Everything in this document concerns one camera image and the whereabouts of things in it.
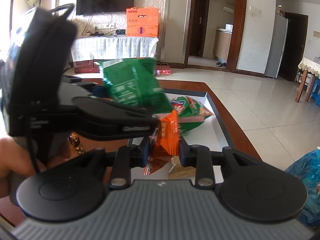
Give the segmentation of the person left hand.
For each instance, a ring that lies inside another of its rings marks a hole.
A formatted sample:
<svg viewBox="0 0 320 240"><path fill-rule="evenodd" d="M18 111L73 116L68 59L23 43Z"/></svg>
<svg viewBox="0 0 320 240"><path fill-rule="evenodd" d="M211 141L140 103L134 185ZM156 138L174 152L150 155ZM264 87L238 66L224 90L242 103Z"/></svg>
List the person left hand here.
<svg viewBox="0 0 320 240"><path fill-rule="evenodd" d="M25 177L35 174L28 151L19 146L12 138L1 138L1 198L9 195L9 173L15 172Z"/></svg>

